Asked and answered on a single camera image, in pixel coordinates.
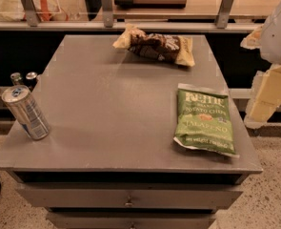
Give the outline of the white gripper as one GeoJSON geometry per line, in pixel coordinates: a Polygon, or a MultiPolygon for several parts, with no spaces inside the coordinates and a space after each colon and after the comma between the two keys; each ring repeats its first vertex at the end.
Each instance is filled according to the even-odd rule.
{"type": "Polygon", "coordinates": [[[244,37],[240,46],[248,50],[260,49],[261,57],[272,63],[267,71],[256,73],[244,117],[248,128],[259,129],[281,105],[281,1],[263,28],[259,26],[244,37]]]}

